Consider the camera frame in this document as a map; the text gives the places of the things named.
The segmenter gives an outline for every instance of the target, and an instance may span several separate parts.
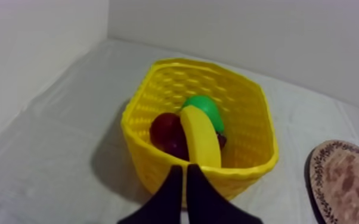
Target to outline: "red apple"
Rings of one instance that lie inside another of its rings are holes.
[[[159,149],[163,149],[163,144],[171,139],[175,127],[181,125],[180,117],[174,113],[163,113],[158,115],[152,122],[149,132],[151,143]]]

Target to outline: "round wooden board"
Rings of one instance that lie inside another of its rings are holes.
[[[308,160],[311,196],[327,224],[359,224],[359,147],[326,141]]]

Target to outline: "plastic fruit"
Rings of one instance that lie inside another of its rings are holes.
[[[218,108],[212,99],[207,96],[196,95],[187,99],[182,107],[184,108],[188,105],[193,105],[205,112],[212,122],[214,129],[217,132],[223,133],[224,124],[220,117]]]
[[[188,147],[186,141],[180,139],[169,139],[163,145],[164,152],[177,158],[189,161]]]
[[[163,149],[163,144],[171,139],[174,130],[181,126],[180,117],[174,113],[158,115],[152,122],[149,132],[151,143],[158,149]]]
[[[189,160],[187,140],[179,116],[173,113],[160,114],[149,131],[150,140],[156,148],[177,158]]]
[[[189,161],[200,166],[221,167],[220,146],[209,117],[201,109],[189,105],[180,111]]]
[[[217,135],[218,143],[220,145],[220,150],[222,150],[225,147],[225,144],[227,143],[227,138],[219,132],[216,132],[216,135]]]

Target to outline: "decorative border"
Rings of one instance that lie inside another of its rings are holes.
[[[352,153],[356,153],[359,155],[359,147],[355,145],[349,145],[348,143],[341,141],[334,141],[326,145],[324,148],[320,150],[317,156],[313,158],[313,168],[315,173],[314,183],[317,189],[314,191],[316,194],[316,199],[320,202],[320,204],[324,207],[323,213],[324,217],[332,224],[338,224],[338,219],[334,217],[333,209],[328,204],[326,199],[324,198],[324,194],[321,191],[323,188],[323,163],[329,158],[331,153],[334,152],[335,148],[341,148],[343,150],[348,150]]]

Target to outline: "basket rim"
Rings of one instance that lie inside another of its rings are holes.
[[[166,58],[166,59],[158,60],[155,63],[153,63],[151,65],[146,77],[141,82],[140,87],[138,88],[138,90],[136,91],[135,95],[132,97],[130,102],[127,104],[125,111],[122,114],[121,127],[124,131],[124,134],[128,135],[137,145],[140,145],[143,148],[146,148],[152,156],[157,157],[160,160],[163,160],[163,161],[166,161],[166,162],[172,163],[172,164],[178,164],[182,167],[187,167],[189,164],[191,164],[191,162],[189,162],[189,161],[185,161],[185,160],[176,158],[170,154],[164,153],[163,151],[157,149],[154,145],[146,143],[146,141],[143,141],[139,136],[137,136],[135,134],[135,132],[129,127],[129,124],[128,124],[129,115],[134,110],[135,105],[137,105],[137,102],[140,99],[140,95],[144,92],[144,90],[145,90],[149,80],[152,78],[154,72],[156,70],[164,68],[164,67],[170,67],[170,66],[167,66],[167,64],[172,64],[172,63],[178,63],[178,65],[183,65],[183,66],[187,66],[187,67],[198,67],[199,68],[200,66],[203,66],[212,71],[225,70],[226,72],[230,72],[230,73],[234,74],[235,76],[237,76],[238,79],[241,78],[243,80],[247,80],[249,82],[254,83],[259,88],[259,90],[262,92],[262,96],[263,96],[263,99],[264,99],[264,102],[266,105],[267,116],[268,116],[270,129],[271,129],[271,136],[273,137],[273,145],[272,145],[273,154],[272,154],[271,158],[266,163],[260,164],[259,166],[254,166],[254,167],[216,168],[216,167],[201,166],[202,171],[205,172],[206,174],[210,173],[210,174],[225,175],[225,176],[230,176],[233,179],[241,180],[241,179],[245,179],[245,177],[250,178],[253,176],[255,176],[256,178],[259,178],[260,176],[262,176],[265,173],[272,170],[278,161],[278,145],[277,145],[277,139],[276,139],[276,135],[275,135],[275,131],[274,131],[273,121],[271,118],[270,108],[268,106],[268,101],[267,101],[267,98],[266,98],[263,90],[261,89],[260,85],[249,80],[247,77],[244,77],[244,76],[237,74],[233,71],[230,71],[228,69],[225,69],[225,68],[218,66],[214,63],[189,60],[189,59],[185,59],[185,58]]]

